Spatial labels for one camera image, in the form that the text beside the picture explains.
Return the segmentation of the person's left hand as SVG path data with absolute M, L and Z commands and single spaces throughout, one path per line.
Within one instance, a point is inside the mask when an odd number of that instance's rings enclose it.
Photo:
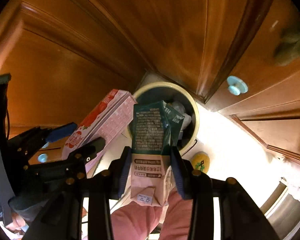
M 12 222 L 5 226 L 10 231 L 21 230 L 26 225 L 23 217 L 18 215 L 17 213 L 12 213 Z

